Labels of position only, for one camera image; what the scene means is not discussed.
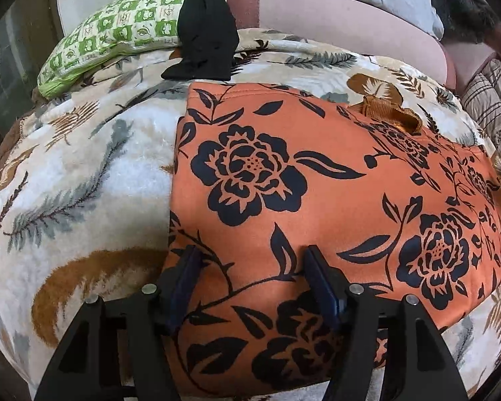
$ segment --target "fleece blanket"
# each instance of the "fleece blanket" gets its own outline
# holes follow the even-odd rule
[[[282,84],[351,105],[366,96],[389,99],[437,134],[483,145],[497,161],[493,143],[458,99],[402,62],[274,31],[239,34],[231,83]],[[178,61],[175,49],[106,63],[20,123],[20,139],[0,169],[0,348],[32,394],[89,294],[125,297],[162,269],[175,135],[189,83],[165,81],[161,74]],[[501,284],[486,296],[444,331],[471,395],[501,361]],[[304,309],[294,312],[297,324],[311,317]],[[309,349],[317,348],[311,343]],[[215,380],[215,366],[193,362],[171,363],[174,372],[184,367],[190,374],[179,384],[185,396],[313,400],[326,388],[311,385],[315,377],[307,375],[297,384],[306,387],[295,392],[267,395],[275,391],[271,386],[231,394]],[[193,369],[211,377],[207,390],[193,384]],[[378,399],[381,379],[382,369],[376,370],[368,399]]]

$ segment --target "orange floral fabric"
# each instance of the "orange floral fabric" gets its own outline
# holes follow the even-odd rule
[[[341,339],[302,272],[310,244],[382,297],[415,294],[439,328],[501,282],[501,187],[481,148],[283,85],[193,83],[187,107],[166,266],[188,244],[206,259],[167,347],[183,394],[326,380]]]

